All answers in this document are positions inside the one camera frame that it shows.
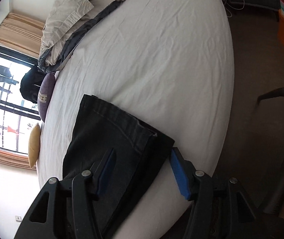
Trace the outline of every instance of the window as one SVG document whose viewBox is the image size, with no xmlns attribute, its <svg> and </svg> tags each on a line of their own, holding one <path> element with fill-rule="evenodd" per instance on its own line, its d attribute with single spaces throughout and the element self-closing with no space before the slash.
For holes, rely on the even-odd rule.
<svg viewBox="0 0 284 239">
<path fill-rule="evenodd" d="M 37 59 L 0 46 L 0 148 L 28 153 L 31 129 L 40 122 L 37 104 L 23 99 L 23 76 Z"/>
</svg>

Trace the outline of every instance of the floor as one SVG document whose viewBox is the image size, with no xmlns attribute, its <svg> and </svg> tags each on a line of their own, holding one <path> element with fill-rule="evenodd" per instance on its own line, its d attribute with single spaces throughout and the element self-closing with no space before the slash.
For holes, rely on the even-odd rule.
<svg viewBox="0 0 284 239">
<path fill-rule="evenodd" d="M 273 12 L 246 6 L 229 18 L 235 81 L 229 127 L 215 173 L 236 177 L 258 206 L 284 157 L 284 98 L 259 95 L 284 87 L 284 47 Z M 189 210 L 162 239 L 182 238 Z"/>
</svg>

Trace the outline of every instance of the metal bolt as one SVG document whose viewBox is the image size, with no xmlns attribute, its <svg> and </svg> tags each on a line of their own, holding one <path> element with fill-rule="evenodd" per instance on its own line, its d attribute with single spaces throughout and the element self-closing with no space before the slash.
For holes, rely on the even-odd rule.
<svg viewBox="0 0 284 239">
<path fill-rule="evenodd" d="M 235 177 L 231 177 L 229 178 L 229 182 L 235 184 L 238 182 L 238 180 Z"/>
<path fill-rule="evenodd" d="M 202 177 L 202 176 L 204 176 L 204 172 L 203 171 L 201 171 L 201 170 L 197 170 L 196 172 L 195 172 L 195 175 L 196 176 L 198 176 L 198 177 Z"/>
<path fill-rule="evenodd" d="M 91 172 L 89 170 L 85 170 L 82 172 L 82 176 L 86 177 L 86 176 L 89 176 L 91 175 Z"/>
<path fill-rule="evenodd" d="M 57 179 L 56 178 L 51 178 L 49 179 L 49 183 L 50 184 L 55 184 L 57 182 Z"/>
</svg>

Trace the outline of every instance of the white bed sheet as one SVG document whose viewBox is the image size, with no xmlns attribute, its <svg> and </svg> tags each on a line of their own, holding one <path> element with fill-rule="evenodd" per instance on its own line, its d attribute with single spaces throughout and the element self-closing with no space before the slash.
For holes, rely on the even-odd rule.
<svg viewBox="0 0 284 239">
<path fill-rule="evenodd" d="M 212 175 L 229 122 L 234 58 L 221 0 L 126 0 L 96 25 L 59 73 L 41 134 L 42 187 L 62 163 L 84 94 L 167 134 L 196 169 Z M 116 239 L 160 238 L 189 206 L 170 165 Z"/>
</svg>

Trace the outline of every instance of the yellow pillow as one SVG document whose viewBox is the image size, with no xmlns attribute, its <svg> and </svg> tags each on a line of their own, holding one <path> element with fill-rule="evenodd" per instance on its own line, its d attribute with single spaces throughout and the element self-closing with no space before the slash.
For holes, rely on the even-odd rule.
<svg viewBox="0 0 284 239">
<path fill-rule="evenodd" d="M 39 124 L 37 123 L 34 126 L 34 128 L 32 128 L 29 138 L 28 158 L 29 158 L 30 168 L 32 168 L 36 164 L 36 161 L 38 160 L 39 157 L 40 136 L 41 136 L 41 129 Z"/>
</svg>

